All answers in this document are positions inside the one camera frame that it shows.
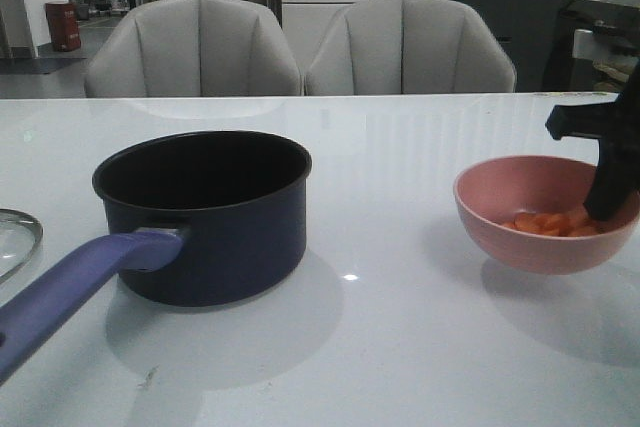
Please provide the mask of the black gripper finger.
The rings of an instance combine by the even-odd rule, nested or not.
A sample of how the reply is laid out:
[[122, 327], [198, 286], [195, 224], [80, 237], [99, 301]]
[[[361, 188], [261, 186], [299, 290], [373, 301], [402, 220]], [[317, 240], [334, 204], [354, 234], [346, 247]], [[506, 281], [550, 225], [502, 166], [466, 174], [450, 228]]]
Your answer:
[[609, 220], [639, 190], [639, 64], [605, 114], [598, 134], [599, 160], [584, 207], [590, 217]]
[[615, 102], [555, 105], [545, 127], [554, 140], [564, 137], [593, 140], [625, 138], [622, 114]]

